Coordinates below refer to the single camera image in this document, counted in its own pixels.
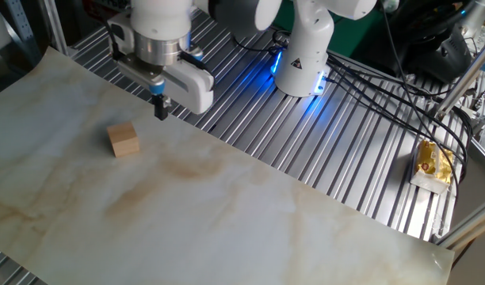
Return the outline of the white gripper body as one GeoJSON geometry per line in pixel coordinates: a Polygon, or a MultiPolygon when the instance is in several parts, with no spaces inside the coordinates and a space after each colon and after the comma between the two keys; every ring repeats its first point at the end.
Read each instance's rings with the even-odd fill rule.
{"type": "Polygon", "coordinates": [[[120,72],[151,95],[168,96],[191,112],[206,112],[213,102],[214,77],[202,62],[203,51],[190,42],[190,32],[173,40],[156,40],[138,33],[131,15],[108,21],[111,52],[120,72]]]}

